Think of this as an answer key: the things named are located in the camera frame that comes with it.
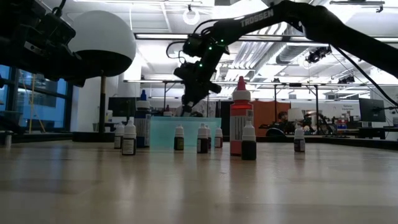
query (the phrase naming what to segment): translucent blue container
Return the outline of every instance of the translucent blue container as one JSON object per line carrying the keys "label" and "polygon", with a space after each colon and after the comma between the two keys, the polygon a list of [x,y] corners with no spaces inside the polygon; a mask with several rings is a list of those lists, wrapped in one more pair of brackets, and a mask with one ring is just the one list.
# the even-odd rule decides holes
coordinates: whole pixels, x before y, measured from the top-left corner
{"label": "translucent blue container", "polygon": [[194,151],[197,146],[198,128],[202,123],[211,129],[211,147],[214,148],[216,128],[221,126],[221,118],[154,116],[150,121],[150,149],[173,149],[174,131],[181,124],[184,128],[184,151]]}

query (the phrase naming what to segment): blue bottle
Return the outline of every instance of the blue bottle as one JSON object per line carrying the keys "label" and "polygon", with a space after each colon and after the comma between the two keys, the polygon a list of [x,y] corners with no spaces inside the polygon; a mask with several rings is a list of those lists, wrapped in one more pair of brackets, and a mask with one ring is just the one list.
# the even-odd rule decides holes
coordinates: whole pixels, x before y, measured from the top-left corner
{"label": "blue bottle", "polygon": [[142,90],[141,98],[137,101],[136,106],[137,110],[134,116],[134,125],[137,129],[137,147],[149,147],[151,113],[145,90]]}

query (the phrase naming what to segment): black robotic arm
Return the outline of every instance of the black robotic arm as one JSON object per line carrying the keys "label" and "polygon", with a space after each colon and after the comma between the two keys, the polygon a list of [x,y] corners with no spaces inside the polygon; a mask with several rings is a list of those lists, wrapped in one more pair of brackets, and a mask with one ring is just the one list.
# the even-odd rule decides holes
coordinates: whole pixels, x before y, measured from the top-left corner
{"label": "black robotic arm", "polygon": [[185,84],[184,111],[190,111],[209,91],[221,91],[221,87],[210,82],[210,78],[221,56],[228,54],[229,44],[242,35],[280,22],[290,24],[310,40],[341,48],[398,78],[398,67],[393,57],[398,54],[397,49],[344,25],[323,6],[282,1],[244,17],[222,19],[203,29],[201,34],[194,32],[188,36],[183,52],[191,57],[201,57],[201,60],[185,62],[174,71],[174,75]]}

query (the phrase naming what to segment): computer monitor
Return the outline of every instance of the computer monitor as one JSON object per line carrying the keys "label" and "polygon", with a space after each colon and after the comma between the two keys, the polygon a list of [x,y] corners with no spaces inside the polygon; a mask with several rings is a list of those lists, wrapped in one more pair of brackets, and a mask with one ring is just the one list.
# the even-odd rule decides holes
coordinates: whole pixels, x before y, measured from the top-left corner
{"label": "computer monitor", "polygon": [[134,117],[136,112],[135,97],[109,97],[108,110],[114,117]]}
{"label": "computer monitor", "polygon": [[361,121],[386,122],[386,113],[383,108],[384,102],[382,100],[359,99]]}

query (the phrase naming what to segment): white spherical lamp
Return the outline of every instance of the white spherical lamp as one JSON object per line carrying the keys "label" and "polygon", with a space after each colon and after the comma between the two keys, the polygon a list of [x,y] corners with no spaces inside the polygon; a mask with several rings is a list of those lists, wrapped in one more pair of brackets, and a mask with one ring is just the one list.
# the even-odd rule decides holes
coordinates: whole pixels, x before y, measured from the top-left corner
{"label": "white spherical lamp", "polygon": [[136,40],[130,27],[117,15],[90,11],[78,16],[72,27],[76,37],[71,51],[103,70],[107,77],[126,71],[136,56]]}

